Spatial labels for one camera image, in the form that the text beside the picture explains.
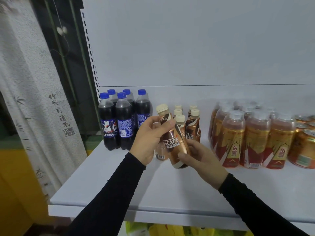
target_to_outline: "person's left hand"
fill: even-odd
[[[159,121],[159,116],[152,116],[145,120],[140,126],[135,141],[129,151],[145,166],[152,161],[154,149],[158,146],[161,136],[170,131],[176,123],[174,119],[171,119],[158,128],[155,128],[153,123]]]

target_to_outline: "hand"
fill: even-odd
[[[187,139],[187,143],[192,156],[179,153],[178,158],[186,165],[194,168],[205,182],[218,190],[228,172],[221,166],[212,150],[195,140]]]
[[[170,131],[176,123],[174,119],[171,119],[163,125],[153,124],[159,121],[159,116],[152,116],[145,120],[129,151],[145,166],[152,161],[154,149],[158,146],[161,136]]]

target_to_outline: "white curtain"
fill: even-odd
[[[29,0],[0,0],[0,91],[49,199],[87,155]]]

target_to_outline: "person's right hand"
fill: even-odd
[[[218,190],[226,179],[228,172],[221,166],[212,150],[195,140],[187,139],[187,143],[192,156],[179,153],[178,158],[181,162],[194,168],[205,182]]]

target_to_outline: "pepsi bottle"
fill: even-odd
[[[138,120],[138,128],[150,117],[151,103],[145,89],[138,90],[139,97],[136,100],[136,113]]]
[[[118,93],[116,115],[121,141],[121,149],[130,150],[135,139],[132,125],[132,107],[124,92]]]
[[[130,92],[130,89],[123,89],[123,92],[126,94],[126,99],[131,104],[132,108],[132,124],[133,124],[133,131],[134,135],[137,134],[138,131],[138,124],[137,124],[137,116],[136,116],[136,102],[133,98],[132,93]]]
[[[117,93],[116,93],[115,89],[108,89],[107,92],[109,94],[109,100],[111,100],[113,102],[114,106],[116,106],[118,98],[117,98]]]
[[[104,132],[104,145],[108,150],[120,148],[120,137],[118,134],[118,124],[116,118],[116,108],[108,93],[100,93],[100,104],[98,111],[100,114],[100,122]]]

